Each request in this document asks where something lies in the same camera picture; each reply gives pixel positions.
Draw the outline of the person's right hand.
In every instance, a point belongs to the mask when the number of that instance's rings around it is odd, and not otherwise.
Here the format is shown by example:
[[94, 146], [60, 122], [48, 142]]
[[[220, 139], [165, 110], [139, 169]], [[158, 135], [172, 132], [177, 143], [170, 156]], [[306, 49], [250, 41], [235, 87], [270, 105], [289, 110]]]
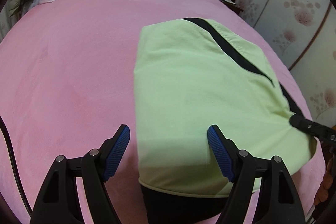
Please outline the person's right hand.
[[314, 206], [317, 206], [321, 202], [325, 202], [328, 198], [329, 195], [328, 190], [330, 189], [333, 183], [333, 176], [331, 174], [332, 168], [333, 168], [333, 158], [329, 160], [322, 182], [317, 190], [317, 193], [315, 194]]

